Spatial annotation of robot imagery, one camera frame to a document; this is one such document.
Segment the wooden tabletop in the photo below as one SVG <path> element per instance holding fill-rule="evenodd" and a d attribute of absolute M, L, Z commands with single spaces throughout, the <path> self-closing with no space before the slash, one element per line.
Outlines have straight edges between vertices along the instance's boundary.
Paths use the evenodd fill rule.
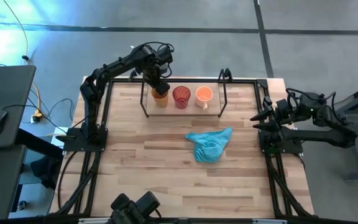
<path fill-rule="evenodd" d="M 283 79 L 267 80 L 273 102 L 287 97 Z M 249 121 L 257 114 L 252 85 L 227 84 L 227 106 L 221 118 L 146 118 L 139 101 L 140 83 L 114 84 L 107 121 L 109 134 L 98 172 L 93 217 L 110 216 L 110 204 L 120 193 L 136 201 L 148 190 L 160 201 L 158 209 L 163 217 L 273 217 L 266 163 L 259 149 L 257 130 L 252 127 L 256 122 Z M 83 117 L 84 101 L 80 95 L 73 124 Z M 197 163 L 193 156 L 194 143 L 184 135 L 227 127 L 233 128 L 233 134 L 219 162 Z M 83 156 L 84 153 L 77 153 L 68 165 L 62 181 L 62 203 L 78 185 Z M 283 164 L 288 188 L 302 206 L 313 213 L 299 158 L 284 154 Z M 85 192 L 81 212 L 88 189 Z M 280 190 L 278 194 L 284 212 Z M 57 192 L 50 212 L 56 210 Z"/>

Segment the concrete floor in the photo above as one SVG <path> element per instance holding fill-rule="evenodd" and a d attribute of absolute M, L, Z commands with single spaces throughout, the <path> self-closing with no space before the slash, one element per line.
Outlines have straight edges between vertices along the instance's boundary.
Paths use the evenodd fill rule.
<path fill-rule="evenodd" d="M 259 2 L 266 29 L 358 30 L 358 1 Z M 32 27 L 26 32 L 29 56 L 31 64 L 37 66 L 34 82 L 49 108 L 62 98 L 71 98 L 76 103 L 83 76 L 103 63 L 127 55 L 131 45 L 147 41 L 175 46 L 172 69 L 176 76 L 213 77 L 220 68 L 229 67 L 235 77 L 268 77 L 260 35 L 246 33 L 258 29 L 253 0 L 98 0 L 97 4 L 93 0 L 10 0 L 8 3 L 23 24 L 38 25 L 39 30 Z M 0 1 L 0 63 L 20 65 L 25 51 L 23 33 L 9 23 L 16 20 Z M 80 28 L 81 32 L 49 31 L 49 25 L 59 29 L 63 25 L 67 30 L 85 28 Z M 85 31 L 86 27 L 99 32 Z M 100 27 L 210 30 L 106 32 Z M 273 75 L 284 78 L 287 87 L 325 94 L 337 91 L 338 101 L 358 90 L 358 33 L 267 34 L 266 39 Z M 67 102 L 57 106 L 52 121 L 69 126 L 69 108 Z M 32 113 L 32 109 L 26 109 L 23 120 L 28 121 Z M 358 116 L 352 118 L 358 124 Z M 51 124 L 23 123 L 21 127 L 38 136 L 54 130 Z M 315 128 L 308 122 L 298 127 Z M 356 168 L 350 150 L 318 142 L 304 143 L 304 150 L 315 213 L 324 218 L 358 221 L 358 181 L 345 183 L 342 179 Z M 50 198 L 42 196 L 39 200 L 48 203 Z M 23 215 L 47 212 L 36 211 Z"/>

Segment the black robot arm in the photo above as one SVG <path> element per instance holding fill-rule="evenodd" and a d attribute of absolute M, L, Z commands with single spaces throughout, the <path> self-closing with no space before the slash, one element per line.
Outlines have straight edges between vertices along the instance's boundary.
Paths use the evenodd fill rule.
<path fill-rule="evenodd" d="M 268 96 L 264 98 L 264 110 L 251 118 L 251 121 L 262 121 L 267 118 L 269 122 L 255 124 L 254 127 L 261 129 L 265 135 L 266 145 L 277 146 L 286 141 L 322 141 L 343 148 L 351 147 L 355 144 L 357 133 L 352 123 L 346 120 L 345 116 L 339 116 L 334 111 L 334 104 L 327 105 L 327 100 L 334 99 L 335 92 L 324 97 L 316 93 L 305 93 L 299 90 L 301 95 L 295 96 L 292 91 L 287 89 L 288 98 L 277 102 L 274 110 L 272 102 Z M 290 99 L 293 99 L 296 106 L 292 106 Z M 330 127 L 329 131 L 303 131 L 289 129 L 284 124 L 292 124 L 312 118 L 313 124 L 320 127 Z"/>
<path fill-rule="evenodd" d="M 143 79 L 161 95 L 169 90 L 169 84 L 161 79 L 161 74 L 167 71 L 168 64 L 173 61 L 171 53 L 174 49 L 171 47 L 170 44 L 162 44 L 155 51 L 150 45 L 142 44 L 134 48 L 128 56 L 119 57 L 109 65 L 104 64 L 85 79 L 80 87 L 85 102 L 85 120 L 81 131 L 88 142 L 99 141 L 97 114 L 106 84 L 113 78 L 134 68 L 137 73 L 143 72 Z"/>

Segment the red cup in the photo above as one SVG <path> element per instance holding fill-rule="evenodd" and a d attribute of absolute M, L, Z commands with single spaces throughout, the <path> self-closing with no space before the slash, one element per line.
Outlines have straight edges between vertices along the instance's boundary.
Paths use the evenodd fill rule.
<path fill-rule="evenodd" d="M 175 100 L 175 106 L 179 109 L 185 109 L 187 107 L 187 103 L 189 102 L 190 95 L 190 90 L 187 87 L 176 87 L 172 92 L 173 99 Z"/>

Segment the blue towel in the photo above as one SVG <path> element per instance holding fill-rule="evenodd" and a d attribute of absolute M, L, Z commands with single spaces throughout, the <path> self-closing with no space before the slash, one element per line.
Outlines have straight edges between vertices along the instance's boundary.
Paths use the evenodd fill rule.
<path fill-rule="evenodd" d="M 222 131 L 203 134 L 189 133 L 185 135 L 185 138 L 196 144 L 194 157 L 197 162 L 214 163 L 221 157 L 224 147 L 230 141 L 232 132 L 232 128 L 226 128 Z"/>

